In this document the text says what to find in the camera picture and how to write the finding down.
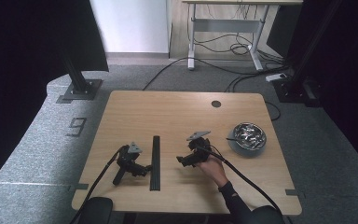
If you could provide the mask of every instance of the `person's arm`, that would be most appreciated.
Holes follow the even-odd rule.
[[[225,199],[226,206],[235,224],[257,224],[252,212],[233,188],[226,177],[222,162],[210,155],[208,160],[196,164],[203,173],[210,177],[217,185]]]

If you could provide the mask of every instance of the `black sleeve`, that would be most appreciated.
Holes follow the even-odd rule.
[[[219,188],[226,206],[231,213],[234,224],[258,224],[252,215],[251,210],[232,187],[231,182],[227,182],[225,186]]]

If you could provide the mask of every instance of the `tripod base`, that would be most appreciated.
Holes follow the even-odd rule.
[[[57,104],[71,104],[73,100],[93,100],[102,84],[101,79],[86,79],[86,89],[76,91],[73,83],[69,85],[65,95],[60,96]]]
[[[303,81],[298,92],[293,92],[289,89],[291,85],[290,80],[274,80],[272,85],[281,103],[305,104],[308,107],[321,106],[319,101],[321,97],[320,87],[311,77],[307,77]]]

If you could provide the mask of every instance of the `white wall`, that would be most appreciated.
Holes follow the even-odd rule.
[[[105,52],[169,52],[171,0],[90,0]]]

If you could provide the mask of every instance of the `person's hand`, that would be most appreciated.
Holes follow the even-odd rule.
[[[213,155],[209,155],[204,162],[196,164],[203,173],[210,177],[217,187],[222,188],[228,182],[222,162]]]

